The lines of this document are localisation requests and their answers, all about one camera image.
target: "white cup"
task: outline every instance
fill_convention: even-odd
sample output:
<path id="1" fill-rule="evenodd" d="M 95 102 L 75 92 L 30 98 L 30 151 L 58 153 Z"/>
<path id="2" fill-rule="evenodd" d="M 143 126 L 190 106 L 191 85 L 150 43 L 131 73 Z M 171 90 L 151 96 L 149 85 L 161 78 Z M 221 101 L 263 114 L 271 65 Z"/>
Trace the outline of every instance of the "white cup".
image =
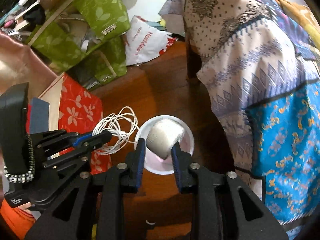
<path id="1" fill-rule="evenodd" d="M 184 129 L 185 129 L 185 134 L 180 142 L 180 148 L 184 152 L 190 153 L 192 156 L 193 150 L 195 149 L 195 140 L 193 138 L 192 132 L 190 128 L 186 125 L 185 122 L 180 120 L 177 117 L 171 116 L 171 115 L 159 115 L 155 116 L 148 121 L 146 121 L 141 127 L 140 131 L 137 132 L 135 141 L 138 141 L 139 138 L 144 138 L 145 140 L 147 139 L 147 136 L 153 127 L 153 125 L 159 121 L 160 119 L 163 118 L 169 118 L 177 123 L 179 123 Z M 172 159 L 171 155 L 166 159 L 163 160 L 159 158 L 156 154 L 154 154 L 152 151 L 150 151 L 148 148 L 146 148 L 146 158 L 144 161 L 144 167 L 155 174 L 159 175 L 168 175 L 168 174 L 173 174 L 173 166 L 172 166 Z"/>

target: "wooden floor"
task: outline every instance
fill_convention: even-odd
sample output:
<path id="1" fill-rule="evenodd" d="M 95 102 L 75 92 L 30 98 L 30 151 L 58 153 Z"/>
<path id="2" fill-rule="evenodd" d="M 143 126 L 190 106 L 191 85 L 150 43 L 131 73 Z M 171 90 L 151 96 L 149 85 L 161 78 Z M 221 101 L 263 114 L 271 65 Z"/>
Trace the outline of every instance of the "wooden floor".
<path id="1" fill-rule="evenodd" d="M 95 90 L 103 103 L 104 116 L 130 106 L 141 126 L 162 114 L 183 120 L 195 139 L 193 160 L 211 171 L 233 170 L 233 160 L 220 126 L 211 111 L 209 94 L 202 84 L 186 81 L 186 49 L 176 42 L 162 56 L 139 67 L 129 67 L 127 75 Z M 133 145 L 112 156 L 113 165 L 124 161 Z M 138 195 L 124 196 L 126 239 L 181 239 L 191 229 L 192 195 L 180 195 L 173 175 L 143 172 Z M 148 229 L 146 220 L 155 222 Z"/>

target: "white cord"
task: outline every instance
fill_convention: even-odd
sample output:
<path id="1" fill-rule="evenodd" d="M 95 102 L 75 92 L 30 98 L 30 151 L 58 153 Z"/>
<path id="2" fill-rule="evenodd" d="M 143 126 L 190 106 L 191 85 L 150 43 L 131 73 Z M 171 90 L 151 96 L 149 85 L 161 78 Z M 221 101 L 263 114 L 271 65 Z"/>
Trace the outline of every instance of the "white cord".
<path id="1" fill-rule="evenodd" d="M 122 111 L 126 108 L 130 110 L 130 113 L 122 113 Z M 125 132 L 121 130 L 121 127 L 118 121 L 122 119 L 127 120 L 131 124 L 131 128 L 129 132 Z M 127 143 L 136 143 L 135 141 L 132 142 L 129 140 L 130 135 L 132 135 L 136 129 L 139 130 L 138 119 L 131 107 L 125 106 L 124 108 L 121 109 L 121 111 L 118 114 L 116 113 L 109 114 L 107 117 L 103 118 L 96 125 L 96 127 L 93 129 L 92 136 L 101 133 L 103 130 L 108 130 L 109 132 L 112 133 L 113 136 L 118 137 L 118 141 L 113 146 L 109 146 L 105 144 L 100 148 L 101 150 L 104 151 L 104 153 L 101 153 L 101 152 L 97 152 L 97 153 L 101 155 L 113 154 L 119 151 L 120 149 L 122 149 Z"/>

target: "green leaf-patterned bag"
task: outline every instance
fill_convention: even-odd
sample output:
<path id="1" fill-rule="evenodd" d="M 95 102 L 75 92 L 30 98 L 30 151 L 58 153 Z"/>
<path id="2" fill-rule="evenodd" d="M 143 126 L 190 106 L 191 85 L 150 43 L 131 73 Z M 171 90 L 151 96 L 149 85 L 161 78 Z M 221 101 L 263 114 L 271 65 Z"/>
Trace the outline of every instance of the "green leaf-patterned bag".
<path id="1" fill-rule="evenodd" d="M 99 43 L 87 50 L 81 50 L 72 36 L 55 22 L 70 6 L 76 8 L 90 26 L 95 38 L 99 39 Z M 52 61 L 49 67 L 53 71 L 61 73 L 129 28 L 127 10 L 121 0 L 62 0 L 46 15 L 46 22 L 36 27 L 26 43 Z"/>
<path id="2" fill-rule="evenodd" d="M 127 73 L 125 47 L 112 38 L 67 72 L 88 90 L 94 90 Z"/>

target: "ball of white yarn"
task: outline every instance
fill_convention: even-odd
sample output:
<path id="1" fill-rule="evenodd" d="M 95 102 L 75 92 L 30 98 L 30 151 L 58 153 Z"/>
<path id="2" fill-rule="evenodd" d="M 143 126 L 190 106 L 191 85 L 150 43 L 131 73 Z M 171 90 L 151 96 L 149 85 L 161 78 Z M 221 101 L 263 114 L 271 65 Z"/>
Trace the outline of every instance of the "ball of white yarn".
<path id="1" fill-rule="evenodd" d="M 171 154 L 173 145 L 181 142 L 184 136 L 184 128 L 177 122 L 163 118 L 151 128 L 146 145 L 150 151 L 161 159 L 166 159 Z"/>

